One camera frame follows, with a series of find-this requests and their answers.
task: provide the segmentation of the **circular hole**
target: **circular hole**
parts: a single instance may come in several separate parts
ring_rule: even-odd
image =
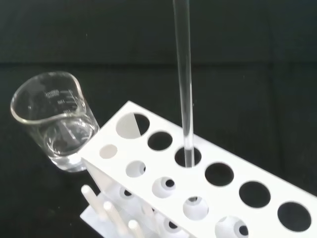
[[[150,127],[149,119],[137,113],[128,113],[120,118],[116,131],[119,136],[125,139],[136,139],[141,137]]]
[[[120,197],[123,199],[132,199],[134,197],[134,195],[126,190],[124,187],[120,188],[119,194]]]
[[[127,197],[129,197],[129,196],[132,195],[132,193],[130,193],[128,190],[125,190],[125,191],[124,191],[124,195],[126,195]]]
[[[215,163],[208,166],[205,177],[209,183],[215,186],[226,186],[232,182],[234,174],[228,165]]]
[[[105,145],[101,148],[99,155],[103,159],[110,159],[116,155],[118,149],[115,145]]]
[[[177,225],[166,218],[163,221],[163,227],[169,233],[177,233],[181,230]]]
[[[312,223],[307,209],[295,202],[282,204],[278,208],[277,215],[282,225],[294,232],[306,231]]]
[[[197,197],[197,201],[191,202],[188,198],[183,205],[185,216],[193,221],[198,221],[206,217],[209,212],[209,207],[205,200]]]
[[[126,168],[126,173],[131,178],[136,178],[144,174],[145,164],[141,161],[133,161],[128,164]]]
[[[171,180],[171,179],[169,179],[169,180],[167,180],[167,181],[165,182],[165,185],[168,186],[168,187],[173,187],[174,184],[175,184],[174,181]]]
[[[271,200],[271,195],[267,187],[262,183],[251,181],[240,187],[239,195],[241,200],[250,207],[261,208]]]
[[[197,148],[194,148],[194,160],[195,160],[195,166],[200,162],[200,160],[202,159],[202,155],[199,152],[199,150]],[[185,151],[184,151],[184,147],[180,148],[176,154],[175,154],[175,161],[176,163],[181,166],[181,167],[186,167],[185,166]]]
[[[248,238],[249,232],[246,224],[237,217],[227,216],[221,218],[215,226],[217,238]]]
[[[153,150],[165,150],[172,144],[173,138],[166,132],[157,132],[150,136],[148,146]]]
[[[177,228],[177,226],[176,226],[173,222],[169,222],[169,223],[168,223],[168,226],[169,226],[170,228],[172,228],[172,229],[176,229],[176,228]]]
[[[247,236],[249,234],[248,228],[246,226],[240,226],[239,232],[243,236]]]
[[[154,181],[152,186],[152,192],[156,197],[167,198],[174,193],[176,189],[175,183],[173,186],[168,187],[166,185],[166,182],[168,180],[171,180],[174,183],[174,181],[168,177],[158,178],[157,180]]]

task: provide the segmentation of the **black background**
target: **black background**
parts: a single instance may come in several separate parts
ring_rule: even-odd
[[[317,195],[317,3],[193,0],[194,132]],[[55,168],[9,113],[45,71],[75,75],[98,123],[130,100],[181,125],[170,0],[0,1],[0,237],[98,237],[87,172]]]

